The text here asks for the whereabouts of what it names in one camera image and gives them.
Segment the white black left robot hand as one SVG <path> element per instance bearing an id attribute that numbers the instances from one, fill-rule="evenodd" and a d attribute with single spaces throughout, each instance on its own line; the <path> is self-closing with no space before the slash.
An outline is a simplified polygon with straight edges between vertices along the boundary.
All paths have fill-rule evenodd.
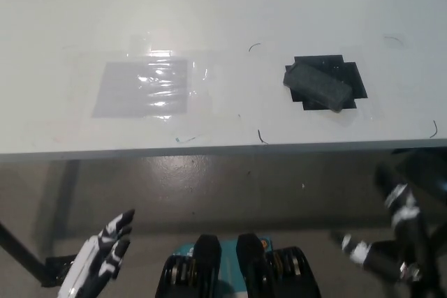
<path id="1" fill-rule="evenodd" d="M 109 281 L 117 278 L 130 245 L 128 235 L 134 214 L 134 209 L 125 211 L 84 242 L 61 284 L 58 297 L 95 298 Z"/>

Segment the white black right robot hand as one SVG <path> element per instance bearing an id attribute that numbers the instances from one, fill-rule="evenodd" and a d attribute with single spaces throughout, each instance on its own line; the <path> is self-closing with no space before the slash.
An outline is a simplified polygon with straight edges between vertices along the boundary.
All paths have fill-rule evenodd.
<path id="1" fill-rule="evenodd" d="M 343 253 L 350 260 L 390 281 L 421 281 L 439 276 L 437 261 L 430 243 L 422 211 L 411 187 L 389 166 L 379 164 L 374 184 L 383 196 L 395 234 L 392 244 L 397 257 L 387 256 L 376 243 L 358 241 L 350 234 L 334 233 Z"/>

